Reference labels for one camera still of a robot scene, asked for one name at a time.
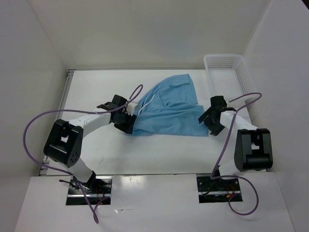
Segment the blue shorts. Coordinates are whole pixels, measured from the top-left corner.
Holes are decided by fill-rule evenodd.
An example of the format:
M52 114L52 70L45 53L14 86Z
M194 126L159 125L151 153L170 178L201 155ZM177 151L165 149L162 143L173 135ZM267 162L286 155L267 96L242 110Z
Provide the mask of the blue shorts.
M150 89L139 101L133 136L155 134L207 137L198 118L204 113L189 74L173 75Z

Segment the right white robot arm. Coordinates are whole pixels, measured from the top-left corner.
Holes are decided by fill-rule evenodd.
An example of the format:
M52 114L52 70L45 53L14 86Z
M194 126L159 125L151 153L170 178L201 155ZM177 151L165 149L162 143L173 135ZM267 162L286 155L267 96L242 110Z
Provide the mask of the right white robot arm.
M229 179L239 178L241 173L271 168L273 156L270 131L258 128L238 115L242 107L235 109L228 106L223 96L211 97L210 103L198 122L204 123L212 136L228 129L224 147L211 173L212 186L223 190ZM234 156L231 161L221 165L220 161L232 135L236 137Z

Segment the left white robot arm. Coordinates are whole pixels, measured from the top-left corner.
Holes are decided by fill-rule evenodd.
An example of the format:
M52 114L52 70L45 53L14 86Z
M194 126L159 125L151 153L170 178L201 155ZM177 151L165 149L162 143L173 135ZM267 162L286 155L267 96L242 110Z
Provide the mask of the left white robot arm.
M114 95L112 101L97 106L92 114L69 121L58 119L53 124L44 146L44 154L73 175L85 193L103 187L105 183L97 179L95 172L88 168L81 158L83 139L111 123L116 129L132 134L137 118L134 112L138 105L135 101L127 102L125 98Z

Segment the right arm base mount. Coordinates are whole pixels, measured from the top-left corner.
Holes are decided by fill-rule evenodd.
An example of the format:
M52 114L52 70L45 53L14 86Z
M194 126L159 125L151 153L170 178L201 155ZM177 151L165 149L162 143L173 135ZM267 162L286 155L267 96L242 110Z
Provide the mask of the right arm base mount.
M241 202L242 195L237 179L212 180L210 174L196 176L199 203Z

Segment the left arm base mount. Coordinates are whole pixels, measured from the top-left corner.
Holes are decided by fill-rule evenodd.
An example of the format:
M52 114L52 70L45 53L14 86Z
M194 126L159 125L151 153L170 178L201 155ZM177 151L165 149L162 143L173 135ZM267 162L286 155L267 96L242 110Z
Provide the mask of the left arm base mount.
M69 185L66 205L87 205L82 191L73 179L70 181L60 180L60 182L67 183ZM110 205L112 176L97 176L97 182L98 185L93 190L83 186L87 199L92 206L97 204Z

